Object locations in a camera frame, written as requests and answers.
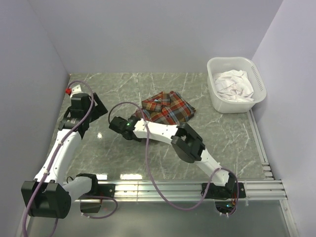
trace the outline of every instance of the red plaid cloth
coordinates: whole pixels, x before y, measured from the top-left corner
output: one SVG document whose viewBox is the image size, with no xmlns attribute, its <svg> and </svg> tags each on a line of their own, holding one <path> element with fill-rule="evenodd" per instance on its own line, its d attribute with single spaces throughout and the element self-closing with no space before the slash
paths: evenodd
<svg viewBox="0 0 316 237">
<path fill-rule="evenodd" d="M 187 122 L 194 116 L 195 108 L 189 105 L 178 92 L 160 92 L 153 97 L 142 101 L 142 110 L 146 120 L 162 124 L 180 124 Z M 142 118 L 139 110 L 133 114 Z"/>
</svg>

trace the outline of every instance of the laundry basket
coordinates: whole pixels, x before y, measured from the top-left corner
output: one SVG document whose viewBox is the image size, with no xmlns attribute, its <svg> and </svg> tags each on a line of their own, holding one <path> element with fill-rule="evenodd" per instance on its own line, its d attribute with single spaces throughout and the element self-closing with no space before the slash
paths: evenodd
<svg viewBox="0 0 316 237">
<path fill-rule="evenodd" d="M 243 70 L 248 74 L 248 79 L 253 87 L 254 93 L 251 102 L 235 102 L 228 101 L 220 97 L 216 91 L 213 75 L 216 73 L 223 73 L 230 70 Z M 249 59 L 243 57 L 230 58 L 212 58 L 207 63 L 208 78 L 207 84 L 209 93 L 211 95 L 213 107 L 221 113 L 245 113 L 249 111 L 252 106 L 264 100 L 267 95 L 266 88 L 263 84 L 261 76 L 256 65 Z"/>
</svg>

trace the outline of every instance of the white towel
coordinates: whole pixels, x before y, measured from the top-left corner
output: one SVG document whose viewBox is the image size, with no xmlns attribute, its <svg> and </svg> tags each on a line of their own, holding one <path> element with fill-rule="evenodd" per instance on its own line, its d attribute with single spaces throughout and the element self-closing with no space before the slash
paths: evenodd
<svg viewBox="0 0 316 237">
<path fill-rule="evenodd" d="M 229 101 L 253 101 L 253 88 L 248 80 L 247 72 L 231 70 L 213 76 L 218 94 Z"/>
</svg>

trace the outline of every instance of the red object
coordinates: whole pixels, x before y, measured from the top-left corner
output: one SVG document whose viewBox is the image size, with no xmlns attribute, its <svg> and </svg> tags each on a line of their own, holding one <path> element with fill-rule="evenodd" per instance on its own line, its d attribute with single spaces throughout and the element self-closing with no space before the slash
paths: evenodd
<svg viewBox="0 0 316 237">
<path fill-rule="evenodd" d="M 179 124 L 187 122 L 194 116 L 195 108 L 189 105 L 178 92 L 160 92 L 142 101 L 142 111 L 146 120 L 162 124 Z M 133 114 L 142 118 L 139 110 Z"/>
<path fill-rule="evenodd" d="M 70 88 L 67 88 L 65 92 L 66 94 L 71 95 L 72 90 Z"/>
</svg>

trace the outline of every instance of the marble table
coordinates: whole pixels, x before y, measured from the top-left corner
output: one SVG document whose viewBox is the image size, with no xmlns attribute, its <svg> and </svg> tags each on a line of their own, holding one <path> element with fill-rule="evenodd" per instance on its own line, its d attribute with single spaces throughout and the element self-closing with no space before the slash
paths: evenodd
<svg viewBox="0 0 316 237">
<path fill-rule="evenodd" d="M 179 92 L 197 110 L 189 121 L 211 155 L 223 167 L 234 171 L 241 179 L 265 178 L 250 122 L 244 114 L 221 114 L 214 110 L 203 73 L 98 73 L 72 74 L 72 80 L 86 81 L 110 110 L 115 104 L 142 100 L 161 91 Z M 58 121 L 70 105 L 65 95 Z M 121 105 L 112 116 L 128 118 L 132 105 Z M 56 129 L 52 138 L 55 141 Z M 127 141 L 111 131 L 107 115 L 90 124 L 82 144 L 75 151 L 67 176 L 79 173 L 103 174 L 108 180 L 148 180 L 145 167 L 145 141 Z M 155 179 L 207 179 L 195 164 L 180 160 L 172 146 L 150 142 L 150 166 Z"/>
</svg>

